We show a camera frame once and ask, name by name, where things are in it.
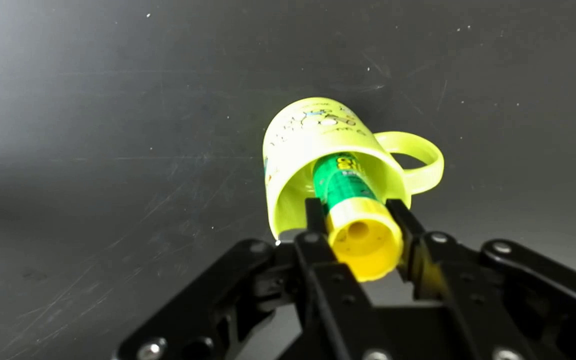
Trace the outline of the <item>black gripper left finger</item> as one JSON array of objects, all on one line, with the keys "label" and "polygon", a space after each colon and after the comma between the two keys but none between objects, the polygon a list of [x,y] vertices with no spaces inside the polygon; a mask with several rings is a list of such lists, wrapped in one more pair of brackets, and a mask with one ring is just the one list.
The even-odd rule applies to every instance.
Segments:
[{"label": "black gripper left finger", "polygon": [[327,240],[323,202],[308,198],[304,209],[307,230],[296,236],[304,305],[295,354],[304,360],[397,360],[368,296]]}]

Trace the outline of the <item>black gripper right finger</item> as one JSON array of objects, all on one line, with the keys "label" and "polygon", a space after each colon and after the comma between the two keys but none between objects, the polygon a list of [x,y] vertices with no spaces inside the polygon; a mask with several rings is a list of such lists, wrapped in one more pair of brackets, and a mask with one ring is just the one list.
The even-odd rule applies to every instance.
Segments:
[{"label": "black gripper right finger", "polygon": [[388,200],[387,207],[404,232],[399,270],[414,286],[414,297],[447,308],[467,360],[495,360],[502,346],[502,311],[475,252],[447,232],[426,230],[400,200]]}]

